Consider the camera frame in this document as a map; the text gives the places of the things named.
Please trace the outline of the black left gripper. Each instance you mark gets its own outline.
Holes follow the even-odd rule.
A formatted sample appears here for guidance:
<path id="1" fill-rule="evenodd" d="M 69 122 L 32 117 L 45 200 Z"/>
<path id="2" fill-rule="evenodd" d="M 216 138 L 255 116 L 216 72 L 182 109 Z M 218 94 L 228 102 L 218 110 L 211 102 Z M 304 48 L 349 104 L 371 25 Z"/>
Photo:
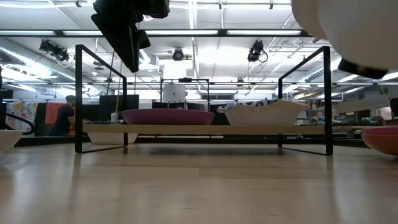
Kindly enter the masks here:
<path id="1" fill-rule="evenodd" d="M 144 16 L 163 19 L 170 12 L 169 0 L 96 0 L 91 16 L 104 38 L 131 72 L 138 71 L 139 59 L 134 31 L 129 25 L 144 20 Z M 150 47 L 149 37 L 144 30 L 138 30 L 140 49 Z"/>

